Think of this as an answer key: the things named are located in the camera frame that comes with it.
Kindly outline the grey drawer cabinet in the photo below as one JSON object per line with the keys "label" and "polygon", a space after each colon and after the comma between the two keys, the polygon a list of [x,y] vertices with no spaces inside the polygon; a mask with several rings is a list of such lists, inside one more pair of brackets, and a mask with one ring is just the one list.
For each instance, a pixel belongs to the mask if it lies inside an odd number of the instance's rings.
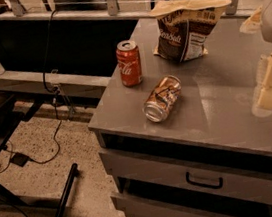
{"label": "grey drawer cabinet", "polygon": [[[174,64],[153,51],[154,19],[140,20],[133,38],[143,80],[125,87],[113,76],[90,121],[105,171],[117,188],[111,199],[126,217],[272,217],[272,115],[251,111],[258,59],[272,45],[220,20],[203,58]],[[181,81],[168,118],[153,122],[143,107],[165,76]],[[221,189],[189,185],[224,178]]]}

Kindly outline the brown lying soda can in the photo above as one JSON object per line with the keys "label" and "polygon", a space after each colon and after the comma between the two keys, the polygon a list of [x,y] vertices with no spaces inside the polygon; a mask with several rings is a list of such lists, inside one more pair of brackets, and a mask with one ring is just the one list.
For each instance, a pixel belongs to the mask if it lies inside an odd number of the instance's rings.
{"label": "brown lying soda can", "polygon": [[173,75],[163,77],[144,102],[146,118],[156,123],[165,121],[179,99],[181,89],[178,78]]}

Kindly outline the brown white chip bag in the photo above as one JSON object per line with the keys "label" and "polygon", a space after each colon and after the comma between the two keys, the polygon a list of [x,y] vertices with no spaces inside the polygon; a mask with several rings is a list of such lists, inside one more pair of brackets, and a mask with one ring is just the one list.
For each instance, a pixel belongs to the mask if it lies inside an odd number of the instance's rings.
{"label": "brown white chip bag", "polygon": [[204,56],[205,40],[231,0],[159,1],[150,15],[159,26],[154,53],[177,63]]}

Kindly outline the black power adapter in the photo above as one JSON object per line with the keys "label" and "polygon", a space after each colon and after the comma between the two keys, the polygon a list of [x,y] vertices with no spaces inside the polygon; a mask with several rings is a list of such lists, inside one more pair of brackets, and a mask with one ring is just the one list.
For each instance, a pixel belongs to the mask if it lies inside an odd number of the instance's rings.
{"label": "black power adapter", "polygon": [[27,161],[30,159],[29,156],[17,152],[16,154],[13,154],[10,158],[10,162],[12,164],[15,164],[20,167],[24,167],[24,165],[27,163]]}

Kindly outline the red coke can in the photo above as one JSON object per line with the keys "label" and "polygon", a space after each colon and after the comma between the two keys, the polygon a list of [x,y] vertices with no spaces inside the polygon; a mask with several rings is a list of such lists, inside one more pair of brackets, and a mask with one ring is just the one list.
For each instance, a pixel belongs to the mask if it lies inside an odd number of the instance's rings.
{"label": "red coke can", "polygon": [[117,44],[116,56],[122,84],[138,85],[142,81],[139,47],[135,41],[124,40]]}

